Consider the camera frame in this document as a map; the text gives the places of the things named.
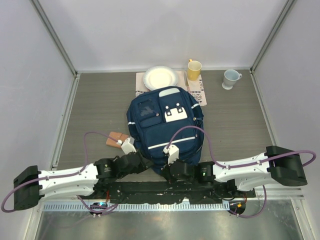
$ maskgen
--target navy blue backpack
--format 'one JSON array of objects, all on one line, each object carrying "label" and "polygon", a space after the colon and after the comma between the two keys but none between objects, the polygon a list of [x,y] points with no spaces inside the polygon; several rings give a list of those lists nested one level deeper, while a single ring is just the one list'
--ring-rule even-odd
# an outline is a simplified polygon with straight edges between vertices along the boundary
[{"label": "navy blue backpack", "polygon": [[[163,149],[180,128],[197,126],[204,129],[204,115],[195,98],[177,86],[143,93],[132,100],[126,113],[134,147],[154,162],[160,174],[168,163]],[[172,144],[179,148],[179,159],[197,165],[201,158],[204,134],[195,128],[182,130]]]}]

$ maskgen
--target patterned placemat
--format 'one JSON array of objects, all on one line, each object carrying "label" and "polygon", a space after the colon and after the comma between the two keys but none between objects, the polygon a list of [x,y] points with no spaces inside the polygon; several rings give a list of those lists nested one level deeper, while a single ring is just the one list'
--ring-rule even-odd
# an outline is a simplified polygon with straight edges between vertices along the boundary
[{"label": "patterned placemat", "polygon": [[[185,71],[176,71],[178,74],[177,86],[188,91],[197,100],[200,106],[207,105],[204,83],[202,81],[201,74],[196,81],[190,81],[187,79]],[[137,72],[135,76],[135,96],[149,92],[143,81],[144,72]]]}]

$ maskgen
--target white cable tray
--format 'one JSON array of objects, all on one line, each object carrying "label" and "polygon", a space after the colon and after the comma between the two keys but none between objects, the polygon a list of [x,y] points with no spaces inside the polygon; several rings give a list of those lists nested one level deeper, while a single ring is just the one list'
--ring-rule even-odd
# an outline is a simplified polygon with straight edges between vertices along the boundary
[{"label": "white cable tray", "polygon": [[[88,205],[97,203],[89,201]],[[172,211],[225,211],[230,210],[229,202],[213,204],[190,204],[188,200],[180,204],[119,204],[115,212],[172,212]],[[81,202],[45,202],[44,212],[83,212],[88,211]]]}]

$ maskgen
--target table surface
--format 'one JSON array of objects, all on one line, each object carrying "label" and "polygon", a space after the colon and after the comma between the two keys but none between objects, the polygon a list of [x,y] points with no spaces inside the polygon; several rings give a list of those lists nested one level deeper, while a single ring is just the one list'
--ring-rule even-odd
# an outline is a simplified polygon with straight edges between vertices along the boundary
[{"label": "table surface", "polygon": [[[219,161],[251,157],[271,145],[250,72],[239,72],[243,77],[232,90],[221,86],[224,71],[201,73],[207,100],[202,107],[204,129],[211,136],[214,156]],[[81,74],[58,169],[80,167],[84,163],[85,132],[129,133],[126,112],[135,97],[135,81],[135,72]],[[106,146],[106,139],[100,135],[89,135],[87,146],[91,163],[123,154],[120,149]],[[205,141],[201,161],[210,160]],[[162,179],[148,170],[128,175],[122,181]],[[263,200],[250,200],[245,214],[257,213],[262,204]],[[237,218],[226,211],[116,212],[83,220],[88,215],[88,212],[44,212],[36,239],[303,239],[290,200],[268,200],[265,211],[252,219]]]},{"label": "table surface", "polygon": [[[202,71],[207,105],[202,107],[204,129],[212,140],[218,161],[248,158],[271,145],[266,122],[248,70],[231,90],[222,88],[223,70]],[[58,169],[84,164],[83,135],[88,131],[129,134],[126,112],[135,97],[135,72],[81,74],[76,91]],[[103,136],[87,136],[90,163],[123,155],[121,149],[106,146]],[[205,140],[201,161],[211,161]],[[151,169],[121,181],[162,181]]]}]

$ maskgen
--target white plate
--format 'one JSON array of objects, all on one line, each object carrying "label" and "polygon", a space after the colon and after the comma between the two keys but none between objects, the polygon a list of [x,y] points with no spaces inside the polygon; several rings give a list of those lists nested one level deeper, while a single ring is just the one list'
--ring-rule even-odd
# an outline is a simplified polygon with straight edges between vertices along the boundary
[{"label": "white plate", "polygon": [[178,75],[167,66],[154,66],[143,75],[144,85],[152,90],[175,86],[178,83]]}]

